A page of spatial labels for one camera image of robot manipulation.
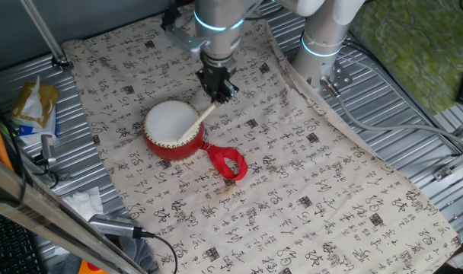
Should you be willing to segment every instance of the red ribbon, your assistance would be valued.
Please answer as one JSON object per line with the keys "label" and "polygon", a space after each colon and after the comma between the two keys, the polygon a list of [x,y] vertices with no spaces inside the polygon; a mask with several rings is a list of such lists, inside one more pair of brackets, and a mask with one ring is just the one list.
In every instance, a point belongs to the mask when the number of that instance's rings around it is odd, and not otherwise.
{"label": "red ribbon", "polygon": [[[234,148],[220,148],[203,142],[201,149],[208,152],[209,159],[215,166],[216,170],[226,179],[241,180],[248,171],[247,162],[245,158]],[[225,158],[238,163],[238,174],[225,163]]]}

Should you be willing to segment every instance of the drum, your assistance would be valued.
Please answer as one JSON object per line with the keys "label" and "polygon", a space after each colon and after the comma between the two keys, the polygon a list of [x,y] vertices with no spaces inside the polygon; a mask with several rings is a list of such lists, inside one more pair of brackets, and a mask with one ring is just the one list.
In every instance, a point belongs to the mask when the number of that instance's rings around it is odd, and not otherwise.
{"label": "drum", "polygon": [[179,161],[188,158],[203,145],[203,123],[181,142],[177,142],[177,139],[198,117],[194,107],[179,100],[168,100],[155,105],[144,122],[147,147],[164,160]]}

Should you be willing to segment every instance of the drum head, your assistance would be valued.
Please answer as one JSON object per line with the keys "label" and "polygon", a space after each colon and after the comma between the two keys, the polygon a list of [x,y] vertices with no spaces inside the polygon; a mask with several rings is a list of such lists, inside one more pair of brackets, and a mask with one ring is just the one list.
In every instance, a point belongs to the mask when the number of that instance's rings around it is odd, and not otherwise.
{"label": "drum head", "polygon": [[145,134],[150,142],[165,148],[177,148],[194,139],[200,130],[196,128],[193,134],[181,143],[177,143],[186,130],[199,117],[197,110],[179,100],[169,100],[155,105],[145,118]]}

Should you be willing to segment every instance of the drum stick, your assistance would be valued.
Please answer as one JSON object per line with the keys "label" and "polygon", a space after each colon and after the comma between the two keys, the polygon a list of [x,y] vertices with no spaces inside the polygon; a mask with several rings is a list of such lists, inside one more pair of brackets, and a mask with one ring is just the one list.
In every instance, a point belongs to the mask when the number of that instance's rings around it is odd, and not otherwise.
{"label": "drum stick", "polygon": [[197,126],[200,125],[200,123],[212,112],[214,111],[216,108],[216,104],[211,104],[211,106],[208,107],[208,109],[203,113],[201,114],[201,116],[196,120],[196,122],[193,123],[193,125],[191,125],[189,127],[189,129],[186,130],[186,132],[181,136],[179,137],[179,139],[177,140],[177,142],[182,142],[182,140],[188,136]]}

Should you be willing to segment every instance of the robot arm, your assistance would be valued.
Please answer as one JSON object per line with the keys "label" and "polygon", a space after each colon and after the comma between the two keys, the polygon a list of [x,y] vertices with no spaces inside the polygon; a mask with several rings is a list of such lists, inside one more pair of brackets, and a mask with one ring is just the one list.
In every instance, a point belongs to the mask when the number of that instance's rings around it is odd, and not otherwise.
{"label": "robot arm", "polygon": [[[309,17],[299,51],[302,61],[294,62],[296,70],[314,86],[322,76],[330,77],[334,60],[350,22],[365,0],[276,0],[296,14]],[[175,27],[180,16],[176,8],[164,13],[162,27],[170,41],[197,59],[203,68],[197,72],[212,102],[224,104],[237,92],[230,82],[237,62],[233,52],[240,43],[244,19],[261,0],[196,0],[196,37],[189,37]]]}
{"label": "robot arm", "polygon": [[[324,0],[277,2],[301,16],[309,16]],[[175,27],[175,19],[180,16],[176,8],[164,14],[162,27],[168,39],[193,58],[200,57],[203,68],[196,75],[213,103],[224,104],[238,92],[238,87],[229,81],[237,67],[233,52],[240,44],[244,19],[260,3],[261,0],[196,0],[196,37],[189,37]]]}

